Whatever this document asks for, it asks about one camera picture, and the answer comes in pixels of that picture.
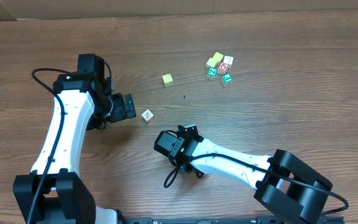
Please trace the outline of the white block red drawing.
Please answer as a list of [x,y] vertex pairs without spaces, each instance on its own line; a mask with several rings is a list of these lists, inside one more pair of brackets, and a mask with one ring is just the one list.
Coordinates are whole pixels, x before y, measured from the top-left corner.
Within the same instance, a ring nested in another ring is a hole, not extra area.
[[141,114],[143,120],[149,124],[151,123],[154,119],[155,119],[155,116],[154,114],[150,111],[150,110],[145,110],[142,114]]

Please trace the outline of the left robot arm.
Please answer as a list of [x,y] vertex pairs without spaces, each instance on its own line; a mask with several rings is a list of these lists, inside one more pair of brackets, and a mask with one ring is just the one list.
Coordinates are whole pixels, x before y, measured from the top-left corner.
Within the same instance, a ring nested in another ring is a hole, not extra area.
[[119,210],[96,206],[80,179],[85,133],[136,116],[132,96],[113,93],[105,71],[110,67],[102,57],[80,54],[76,71],[59,70],[47,88],[54,107],[43,148],[30,173],[13,183],[26,223],[125,223]]

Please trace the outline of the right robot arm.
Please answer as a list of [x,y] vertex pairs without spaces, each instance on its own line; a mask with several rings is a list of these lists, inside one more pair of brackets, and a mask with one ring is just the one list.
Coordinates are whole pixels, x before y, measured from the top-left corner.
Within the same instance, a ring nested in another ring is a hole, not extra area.
[[194,172],[199,179],[205,174],[221,175],[254,189],[254,198],[285,223],[317,223],[333,187],[288,151],[256,156],[227,149],[199,135],[195,125],[161,131],[154,150],[174,166],[164,182],[166,188],[180,172]]

